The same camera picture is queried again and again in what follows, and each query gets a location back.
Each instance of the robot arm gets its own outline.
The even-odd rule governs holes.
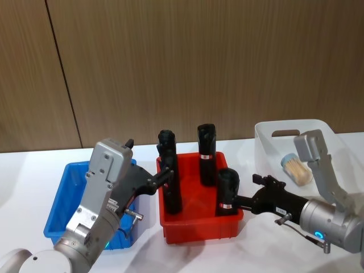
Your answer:
[[[271,176],[253,175],[253,183],[264,187],[252,198],[235,196],[233,205],[254,214],[275,213],[281,216],[276,221],[279,225],[286,221],[299,224],[303,230],[324,240],[322,243],[305,236],[322,247],[324,253],[330,253],[331,243],[351,253],[361,252],[364,268],[364,220],[354,213],[354,200],[338,185],[322,132],[308,131],[297,136],[294,142],[300,160],[308,162],[318,191],[328,203],[293,195],[284,190],[284,182]]]
[[[168,183],[171,171],[152,176],[131,165],[133,141],[98,142],[92,153],[81,204],[53,250],[31,255],[19,250],[0,264],[0,273],[86,273],[119,229],[120,219],[139,195],[153,195]]]

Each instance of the wooden wall panel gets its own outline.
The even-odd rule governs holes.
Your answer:
[[[80,147],[43,0],[0,0],[0,152]]]
[[[364,131],[364,1],[48,0],[86,146],[318,118]]]

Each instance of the white table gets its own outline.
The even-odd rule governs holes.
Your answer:
[[[339,136],[364,163],[364,133]],[[138,165],[155,174],[155,145],[135,146],[133,151]],[[177,145],[178,153],[195,151],[197,143]],[[259,189],[251,182],[256,171],[254,140],[219,141],[217,151],[238,171],[239,193],[252,196]],[[91,153],[92,149],[76,149],[0,154],[0,257],[16,248],[32,253],[52,248],[43,229],[64,167],[89,160]],[[158,196],[142,196],[139,212],[146,220],[138,224],[138,240],[129,249],[104,251],[91,272],[361,272],[359,254],[332,246],[331,254],[325,255],[291,229],[274,224],[273,214],[245,212],[236,238],[167,245]]]

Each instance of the black bottle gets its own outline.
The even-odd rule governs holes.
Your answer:
[[[216,129],[214,124],[202,124],[197,128],[202,185],[216,185]]]
[[[169,167],[173,170],[173,178],[169,184],[163,185],[164,206],[167,213],[176,214],[182,211],[182,198],[180,179],[178,173],[178,161],[176,153],[176,137],[172,131],[162,130],[158,135],[157,149],[160,156],[161,169]]]
[[[237,208],[233,208],[233,199],[239,190],[239,175],[230,168],[220,169],[217,179],[216,194],[216,216],[227,216],[238,213]]]

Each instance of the white label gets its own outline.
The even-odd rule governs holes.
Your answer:
[[[212,155],[201,155],[200,154],[200,158],[201,159],[212,159]]]
[[[107,208],[112,210],[113,212],[116,212],[116,210],[119,208],[119,206],[115,200],[110,198],[109,202],[107,202]]]
[[[284,209],[278,208],[277,206],[275,207],[275,211],[283,215],[287,214],[287,212]]]
[[[223,209],[232,209],[233,206],[232,205],[228,205],[228,204],[220,203],[220,208],[223,208]]]

